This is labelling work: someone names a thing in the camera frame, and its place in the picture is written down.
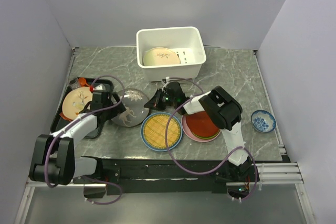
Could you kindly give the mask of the dark plate with deer motif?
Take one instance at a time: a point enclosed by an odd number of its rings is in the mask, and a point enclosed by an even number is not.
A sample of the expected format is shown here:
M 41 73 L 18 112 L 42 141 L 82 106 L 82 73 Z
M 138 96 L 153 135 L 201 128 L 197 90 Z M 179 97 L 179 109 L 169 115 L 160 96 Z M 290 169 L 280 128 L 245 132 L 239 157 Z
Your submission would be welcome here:
M 122 127 L 134 127 L 141 124 L 150 113 L 150 109 L 144 107 L 148 101 L 149 98 L 142 91 L 125 89 L 122 102 L 126 111 L 114 117 L 111 121 Z

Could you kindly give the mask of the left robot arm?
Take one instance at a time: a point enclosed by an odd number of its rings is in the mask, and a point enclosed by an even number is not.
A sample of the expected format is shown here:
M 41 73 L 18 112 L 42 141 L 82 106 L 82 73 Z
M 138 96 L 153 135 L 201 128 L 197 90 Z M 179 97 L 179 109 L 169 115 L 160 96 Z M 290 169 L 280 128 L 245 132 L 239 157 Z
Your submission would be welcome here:
M 75 146 L 98 125 L 126 111 L 122 98 L 115 92 L 94 91 L 92 100 L 71 123 L 51 135 L 40 135 L 35 142 L 30 180 L 56 187 L 68 185 L 73 178 L 85 175 L 93 183 L 100 182 L 104 177 L 100 159 L 76 158 Z

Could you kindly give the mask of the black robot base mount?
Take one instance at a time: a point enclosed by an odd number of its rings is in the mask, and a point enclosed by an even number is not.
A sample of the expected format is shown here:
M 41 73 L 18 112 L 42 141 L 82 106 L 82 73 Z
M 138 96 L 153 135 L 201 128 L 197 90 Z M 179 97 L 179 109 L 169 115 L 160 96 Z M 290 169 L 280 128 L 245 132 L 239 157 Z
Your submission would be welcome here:
M 108 182 L 107 194 L 123 193 L 174 193 L 210 191 L 214 194 L 227 193 L 228 183 L 259 181 L 252 161 L 248 159 L 242 167 L 226 161 L 219 169 L 207 175 L 190 174 L 179 168 L 172 160 L 159 159 L 99 159 L 98 171 L 87 179 Z

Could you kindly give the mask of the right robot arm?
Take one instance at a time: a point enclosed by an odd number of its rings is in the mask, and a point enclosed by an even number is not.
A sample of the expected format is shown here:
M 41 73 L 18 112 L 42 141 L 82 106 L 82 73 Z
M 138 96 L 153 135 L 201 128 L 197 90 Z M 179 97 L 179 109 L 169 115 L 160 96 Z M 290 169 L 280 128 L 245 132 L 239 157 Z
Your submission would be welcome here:
M 174 112 L 181 115 L 195 115 L 204 112 L 210 121 L 220 129 L 224 137 L 228 155 L 215 168 L 206 172 L 194 172 L 183 167 L 168 151 L 172 161 L 183 171 L 193 175 L 208 175 L 225 167 L 224 176 L 235 181 L 254 175 L 258 177 L 255 160 L 245 147 L 241 120 L 243 108 L 222 87 L 216 86 L 209 92 L 187 97 L 177 81 L 166 82 L 164 87 L 157 89 L 155 95 L 145 103 L 144 107 L 164 111 L 167 106 L 175 108 Z

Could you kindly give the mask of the cream plate with branch motif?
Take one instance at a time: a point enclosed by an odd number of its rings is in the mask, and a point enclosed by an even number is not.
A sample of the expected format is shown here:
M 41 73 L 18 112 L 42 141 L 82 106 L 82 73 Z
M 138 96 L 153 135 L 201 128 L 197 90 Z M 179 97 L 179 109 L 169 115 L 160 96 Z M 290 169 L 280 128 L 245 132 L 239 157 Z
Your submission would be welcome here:
M 164 47 L 152 48 L 143 56 L 144 66 L 178 65 L 180 63 L 181 60 L 177 53 Z

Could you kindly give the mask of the red round plate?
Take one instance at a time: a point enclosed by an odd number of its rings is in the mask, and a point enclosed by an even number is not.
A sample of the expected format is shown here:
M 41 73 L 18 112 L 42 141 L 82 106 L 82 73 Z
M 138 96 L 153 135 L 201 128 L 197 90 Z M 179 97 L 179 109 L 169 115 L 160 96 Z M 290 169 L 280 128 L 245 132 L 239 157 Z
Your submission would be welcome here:
M 187 115 L 185 119 L 188 128 L 193 134 L 212 136 L 220 131 L 205 111 Z

